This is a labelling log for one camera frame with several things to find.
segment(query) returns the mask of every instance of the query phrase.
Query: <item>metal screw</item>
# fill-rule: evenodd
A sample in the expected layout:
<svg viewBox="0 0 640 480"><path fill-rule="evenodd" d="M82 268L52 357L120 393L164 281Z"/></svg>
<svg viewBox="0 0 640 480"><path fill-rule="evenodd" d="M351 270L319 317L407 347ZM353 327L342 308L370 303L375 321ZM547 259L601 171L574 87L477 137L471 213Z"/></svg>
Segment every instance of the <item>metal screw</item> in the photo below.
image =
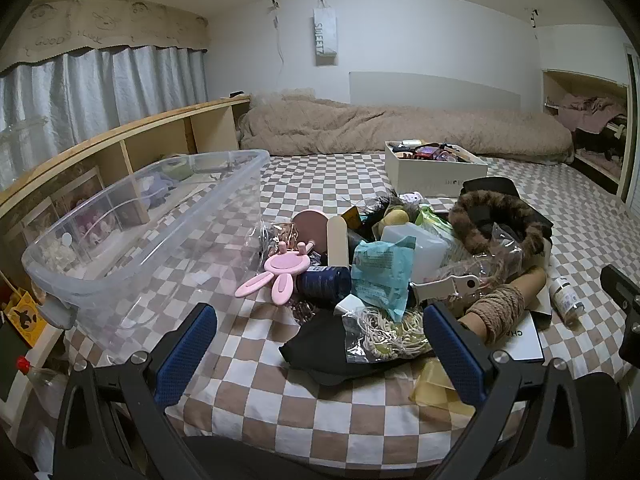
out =
<svg viewBox="0 0 640 480"><path fill-rule="evenodd" d="M554 359L553 364L556 370L560 370L561 372L564 372L566 370L566 363L562 361L562 359Z"/></svg>
<svg viewBox="0 0 640 480"><path fill-rule="evenodd" d="M494 358L495 362L500 363L501 365L508 363L511 359L509 357L509 354L507 354L507 352L505 352L504 350L496 350L492 354L492 357Z"/></svg>
<svg viewBox="0 0 640 480"><path fill-rule="evenodd" d="M82 370L85 370L86 368L86 361L84 359L80 359L79 361L76 361L76 363L74 364L74 370L76 372L81 372Z"/></svg>
<svg viewBox="0 0 640 480"><path fill-rule="evenodd" d="M131 362L135 365L141 365L145 363L147 359L149 359L149 354L144 350L138 350L131 355Z"/></svg>

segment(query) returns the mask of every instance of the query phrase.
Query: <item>brown check pattern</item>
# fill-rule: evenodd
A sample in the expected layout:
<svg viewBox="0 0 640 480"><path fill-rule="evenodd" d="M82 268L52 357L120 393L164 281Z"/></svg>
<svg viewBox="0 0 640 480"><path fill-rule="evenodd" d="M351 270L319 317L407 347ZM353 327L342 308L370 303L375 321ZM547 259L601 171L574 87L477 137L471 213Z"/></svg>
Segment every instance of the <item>brown check pattern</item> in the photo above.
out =
<svg viewBox="0 0 640 480"><path fill-rule="evenodd" d="M564 164L487 162L489 175L511 178L523 199L555 222L550 275L565 276L585 304L573 330L554 313L540 336L546 359L565 359L575 377L602 370L620 380L628 370L618 355L624 316L600 288L599 275L613 263L640 282L640 222ZM389 189L383 155L274 157L262 171L262 218L286 221L306 208L339 214ZM445 210L454 200L429 202ZM217 308L218 297L209 299ZM282 359L278 349L298 326L289 310L269 300L263 289L225 317L232 321L223 347L203 359L180 403L167 409L178 431L222 434L348 476L405 476L442 460L469 418L450 412L446 402L424 408L409 401L421 359L340 387L319 386ZM81 330L67 338L72 359L106 364ZM513 434L518 411L505 434Z"/></svg>

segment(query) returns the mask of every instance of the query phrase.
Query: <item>headboard panel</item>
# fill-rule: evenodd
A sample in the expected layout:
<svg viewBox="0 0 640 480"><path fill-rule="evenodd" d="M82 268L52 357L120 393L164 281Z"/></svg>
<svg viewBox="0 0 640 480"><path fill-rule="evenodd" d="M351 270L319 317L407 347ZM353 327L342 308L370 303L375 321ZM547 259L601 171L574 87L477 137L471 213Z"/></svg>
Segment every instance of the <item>headboard panel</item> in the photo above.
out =
<svg viewBox="0 0 640 480"><path fill-rule="evenodd" d="M400 72L350 72L351 104L447 110L520 110L520 95L460 79Z"/></svg>

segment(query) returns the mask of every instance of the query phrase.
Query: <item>red bottle cap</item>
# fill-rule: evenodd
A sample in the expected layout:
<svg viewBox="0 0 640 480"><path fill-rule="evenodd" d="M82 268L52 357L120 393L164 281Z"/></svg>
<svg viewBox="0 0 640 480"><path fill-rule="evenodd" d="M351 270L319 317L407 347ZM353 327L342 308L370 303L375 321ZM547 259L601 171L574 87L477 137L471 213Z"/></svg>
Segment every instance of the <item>red bottle cap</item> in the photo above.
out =
<svg viewBox="0 0 640 480"><path fill-rule="evenodd" d="M31 368L31 363L28 361L28 359L24 355L21 355L16 359L15 366L18 368L18 370L20 370L23 374L26 375L29 373L29 370Z"/></svg>

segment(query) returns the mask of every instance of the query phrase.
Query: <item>teal wet wipes packet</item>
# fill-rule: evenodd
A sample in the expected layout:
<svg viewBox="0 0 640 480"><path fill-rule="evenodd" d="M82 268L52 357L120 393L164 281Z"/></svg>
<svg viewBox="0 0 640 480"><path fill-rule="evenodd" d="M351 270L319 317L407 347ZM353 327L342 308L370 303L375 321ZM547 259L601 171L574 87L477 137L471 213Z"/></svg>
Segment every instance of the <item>teal wet wipes packet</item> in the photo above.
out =
<svg viewBox="0 0 640 480"><path fill-rule="evenodd" d="M385 309L399 323L409 296L415 237L395 244L360 242L351 266L351 292L365 303Z"/></svg>

